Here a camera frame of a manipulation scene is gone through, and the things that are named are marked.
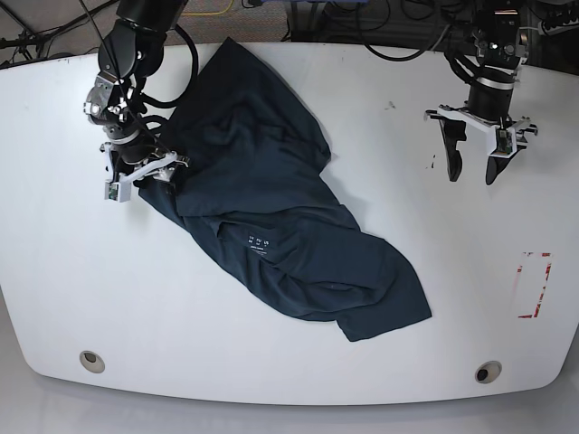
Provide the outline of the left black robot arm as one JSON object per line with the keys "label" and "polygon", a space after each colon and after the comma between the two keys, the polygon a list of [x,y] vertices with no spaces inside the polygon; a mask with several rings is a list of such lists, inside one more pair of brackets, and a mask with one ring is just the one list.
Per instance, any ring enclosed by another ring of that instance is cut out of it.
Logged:
{"label": "left black robot arm", "polygon": [[483,1],[476,6],[470,39],[476,48],[470,60],[459,48],[444,53],[451,71],[470,87],[459,108],[440,105],[425,117],[439,122],[449,180],[462,171],[459,142],[467,140],[467,127],[485,136],[487,168],[485,183],[491,185],[520,151],[527,148],[526,134],[536,135],[537,125],[528,117],[514,120],[510,103],[522,64],[527,61],[528,42],[521,31],[522,1]]}

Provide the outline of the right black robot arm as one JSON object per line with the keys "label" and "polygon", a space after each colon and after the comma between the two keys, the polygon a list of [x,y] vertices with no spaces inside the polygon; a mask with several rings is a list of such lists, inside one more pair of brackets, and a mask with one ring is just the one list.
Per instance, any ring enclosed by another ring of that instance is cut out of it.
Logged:
{"label": "right black robot arm", "polygon": [[[133,183],[146,177],[168,183],[177,168],[188,164],[187,157],[161,141],[166,118],[147,112],[148,108],[176,108],[195,87],[198,52],[177,23],[185,6],[184,1],[122,1],[112,30],[100,39],[100,72],[83,111],[108,138],[100,147],[108,173],[108,200],[124,203],[130,198]],[[161,101],[148,96],[144,88],[164,60],[164,44],[171,30],[189,48],[192,68],[185,90],[173,100]]]}

